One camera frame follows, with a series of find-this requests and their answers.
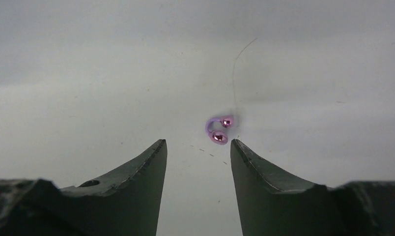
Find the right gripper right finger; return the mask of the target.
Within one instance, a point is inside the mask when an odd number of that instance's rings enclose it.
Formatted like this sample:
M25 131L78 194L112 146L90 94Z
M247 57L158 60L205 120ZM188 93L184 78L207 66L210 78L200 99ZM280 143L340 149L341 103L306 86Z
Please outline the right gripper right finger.
M245 236L395 236L395 181L351 181L336 188L302 179L230 143Z

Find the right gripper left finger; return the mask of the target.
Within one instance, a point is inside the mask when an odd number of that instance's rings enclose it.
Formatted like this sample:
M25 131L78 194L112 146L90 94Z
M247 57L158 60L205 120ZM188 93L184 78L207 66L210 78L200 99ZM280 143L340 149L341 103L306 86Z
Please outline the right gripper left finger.
M166 166L160 139L78 187L0 179L0 236L154 236Z

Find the purple earbud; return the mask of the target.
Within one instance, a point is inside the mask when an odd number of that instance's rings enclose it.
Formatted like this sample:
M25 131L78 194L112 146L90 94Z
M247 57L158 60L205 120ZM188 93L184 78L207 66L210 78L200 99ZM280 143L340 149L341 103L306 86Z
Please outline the purple earbud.
M212 117L205 123L205 132L215 144L226 145L228 143L227 130L234 125L235 118L233 115Z

